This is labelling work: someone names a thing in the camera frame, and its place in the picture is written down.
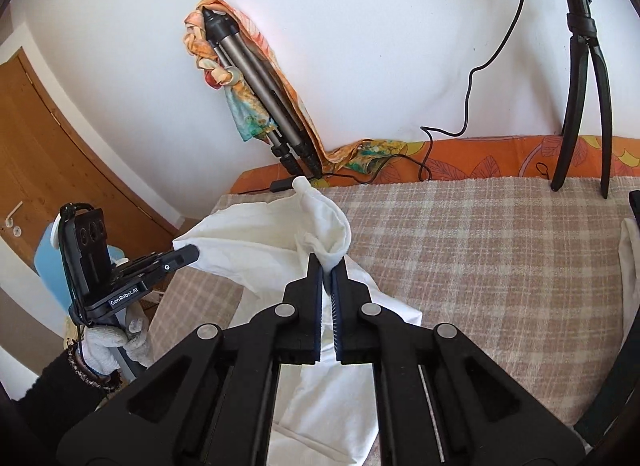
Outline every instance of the white cloth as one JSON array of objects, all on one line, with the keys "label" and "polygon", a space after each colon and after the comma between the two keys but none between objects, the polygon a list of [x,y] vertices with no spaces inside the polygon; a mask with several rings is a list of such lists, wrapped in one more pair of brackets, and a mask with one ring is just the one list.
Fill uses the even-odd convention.
[{"label": "white cloth", "polygon": [[127,355],[145,367],[153,364],[153,352],[147,338],[149,320],[140,303],[134,302],[127,307],[126,332],[110,325],[96,325],[85,328],[82,336],[82,359],[91,369],[103,376],[120,368],[110,348],[122,347]]},{"label": "white cloth", "polygon": [[640,307],[640,229],[634,219],[622,221],[618,254],[620,271],[622,271],[622,342],[624,343]]},{"label": "white cloth", "polygon": [[[340,208],[299,177],[296,194],[272,203],[233,205],[205,218],[174,240],[192,243],[200,258],[192,266],[244,285],[230,326],[282,301],[285,286],[306,276],[315,253],[325,271],[346,255],[351,228]],[[405,321],[422,313],[381,293],[369,274],[345,256],[349,277],[369,287],[372,301]],[[370,365],[335,361],[331,300],[322,295],[321,362],[282,366],[269,448],[270,466],[361,465],[378,433]]]}]

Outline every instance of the black tripod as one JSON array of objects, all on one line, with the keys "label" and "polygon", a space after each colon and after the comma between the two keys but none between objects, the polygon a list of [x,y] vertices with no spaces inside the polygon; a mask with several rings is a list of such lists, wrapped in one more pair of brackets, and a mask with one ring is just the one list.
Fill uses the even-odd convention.
[{"label": "black tripod", "polygon": [[277,128],[267,133],[271,152],[290,175],[304,175],[289,146],[303,160],[315,178],[322,176],[322,164],[311,139],[296,124],[296,112],[286,93],[271,75],[266,64],[244,43],[240,27],[229,14],[202,9],[207,40],[225,67],[235,66],[242,72],[251,91],[271,115]]},{"label": "black tripod", "polygon": [[574,155],[575,144],[584,109],[584,95],[587,89],[587,68],[589,52],[593,57],[593,68],[598,84],[600,99],[600,120],[602,123],[602,176],[600,178],[600,193],[604,198],[609,194],[609,175],[611,172],[611,144],[613,137],[613,123],[611,113],[611,93],[607,65],[598,42],[596,23],[591,17],[589,4],[591,0],[566,0],[569,6],[567,24],[572,32],[571,36],[571,82],[569,96],[562,125],[562,146],[558,156],[558,165],[551,181],[551,189],[558,191],[566,173],[569,170]]}]

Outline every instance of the tripod leg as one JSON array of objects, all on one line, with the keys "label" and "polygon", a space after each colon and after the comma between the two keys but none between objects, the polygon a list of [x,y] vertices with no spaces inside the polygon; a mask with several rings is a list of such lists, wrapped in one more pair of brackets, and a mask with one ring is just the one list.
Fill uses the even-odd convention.
[{"label": "tripod leg", "polygon": [[[246,46],[240,33],[221,39],[220,46],[222,46],[230,61],[242,72],[252,92],[260,99],[267,112],[273,117],[276,125],[278,125],[282,143],[289,145],[300,156],[314,177],[321,177],[322,166],[320,165],[318,154],[312,144],[303,140],[302,132],[298,130],[296,120],[289,112],[291,103],[284,98],[284,94],[269,71]],[[283,156],[276,154],[276,156],[280,157],[280,161],[289,173],[294,171],[295,165],[298,165],[291,154]]]},{"label": "tripod leg", "polygon": [[590,41],[593,68],[598,84],[598,99],[600,100],[600,122],[602,123],[602,176],[600,177],[600,193],[604,198],[609,194],[609,176],[611,173],[611,151],[613,138],[613,114],[611,112],[611,91],[609,87],[609,73],[604,61],[602,50],[597,40]]},{"label": "tripod leg", "polygon": [[575,143],[578,141],[582,111],[584,110],[584,95],[587,90],[587,68],[589,62],[589,46],[585,38],[578,34],[571,36],[571,80],[569,96],[564,114],[562,128],[562,146],[558,156],[558,165],[551,181],[551,189],[558,191],[566,173],[569,171],[571,159],[574,156]]},{"label": "tripod leg", "polygon": [[271,152],[280,159],[280,164],[285,167],[289,175],[304,175],[305,173],[302,171],[300,164],[291,154],[287,142],[275,130],[268,132],[267,137],[271,141]]}]

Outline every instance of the white knit glove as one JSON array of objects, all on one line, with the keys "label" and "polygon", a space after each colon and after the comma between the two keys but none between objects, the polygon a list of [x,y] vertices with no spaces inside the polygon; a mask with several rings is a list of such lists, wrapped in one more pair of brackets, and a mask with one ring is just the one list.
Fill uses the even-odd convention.
[{"label": "white knit glove", "polygon": [[145,367],[153,364],[151,344],[147,338],[149,321],[140,306],[132,303],[127,307],[126,332],[110,325],[98,325],[84,329],[82,358],[85,364],[102,376],[108,376],[118,368],[111,347],[122,347],[133,361]]}]

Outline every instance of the gray tripod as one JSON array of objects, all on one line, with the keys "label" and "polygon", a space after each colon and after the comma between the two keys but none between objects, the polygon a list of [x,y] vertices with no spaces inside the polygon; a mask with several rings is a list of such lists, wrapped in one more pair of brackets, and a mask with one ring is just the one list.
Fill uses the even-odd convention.
[{"label": "gray tripod", "polygon": [[218,14],[202,9],[207,40],[216,51],[220,62],[227,68],[235,66],[255,96],[277,125],[268,132],[271,151],[290,175],[304,175],[289,146],[303,160],[315,178],[322,176],[322,166],[308,134],[296,123],[296,112],[286,93],[256,54],[244,43],[236,21],[229,14]]}]

